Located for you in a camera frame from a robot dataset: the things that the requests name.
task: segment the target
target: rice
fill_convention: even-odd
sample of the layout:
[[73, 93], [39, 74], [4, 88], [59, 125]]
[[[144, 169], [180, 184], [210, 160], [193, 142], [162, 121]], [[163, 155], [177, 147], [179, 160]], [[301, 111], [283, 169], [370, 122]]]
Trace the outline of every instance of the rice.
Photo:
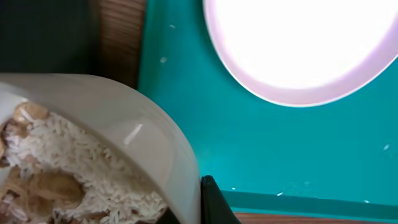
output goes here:
[[[11, 166], [21, 168], [29, 178], [35, 169], [65, 172], [79, 181], [85, 191], [81, 204], [71, 210], [55, 209], [53, 219], [77, 218], [88, 224], [117, 224], [157, 220], [166, 204], [152, 187], [111, 149], [78, 126], [55, 113], [34, 120], [22, 110], [28, 136], [22, 138], [5, 130], [5, 157]], [[87, 214], [106, 212], [100, 219], [85, 219]]]

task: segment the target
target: teal tray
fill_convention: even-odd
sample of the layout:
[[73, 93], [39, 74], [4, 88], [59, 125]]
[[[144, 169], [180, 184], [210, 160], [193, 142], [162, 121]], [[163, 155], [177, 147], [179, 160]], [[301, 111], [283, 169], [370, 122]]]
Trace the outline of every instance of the teal tray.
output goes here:
[[235, 211], [398, 222], [397, 84], [394, 62], [337, 102], [273, 105], [226, 71], [201, 1], [147, 1], [139, 91], [180, 126]]

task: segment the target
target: bowl of rice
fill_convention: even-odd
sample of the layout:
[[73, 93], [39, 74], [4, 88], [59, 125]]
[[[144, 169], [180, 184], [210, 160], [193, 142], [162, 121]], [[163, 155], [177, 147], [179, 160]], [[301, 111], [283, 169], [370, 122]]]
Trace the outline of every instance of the bowl of rice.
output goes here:
[[178, 126], [121, 83], [0, 74], [0, 224], [200, 223], [200, 175]]

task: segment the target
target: pink plate rim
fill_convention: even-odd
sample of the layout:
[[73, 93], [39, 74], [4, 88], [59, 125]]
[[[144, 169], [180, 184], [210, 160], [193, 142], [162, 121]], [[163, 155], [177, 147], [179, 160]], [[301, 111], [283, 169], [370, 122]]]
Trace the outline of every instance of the pink plate rim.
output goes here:
[[372, 53], [341, 79], [325, 86], [304, 90], [281, 89], [256, 81], [233, 63], [222, 41], [223, 36], [217, 29], [215, 19], [215, 1], [203, 0], [205, 20], [210, 39], [219, 58], [230, 74], [247, 90], [263, 100], [277, 105], [306, 107], [331, 103], [354, 93], [382, 73], [398, 57], [398, 14], [394, 22]]

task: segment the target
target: wooden table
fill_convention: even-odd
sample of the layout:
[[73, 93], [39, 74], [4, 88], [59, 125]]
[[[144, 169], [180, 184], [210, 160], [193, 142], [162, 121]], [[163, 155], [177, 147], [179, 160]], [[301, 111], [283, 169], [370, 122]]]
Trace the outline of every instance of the wooden table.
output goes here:
[[[101, 73], [133, 88], [137, 86], [146, 0], [100, 0]], [[324, 218], [237, 213], [243, 224], [362, 223]]]

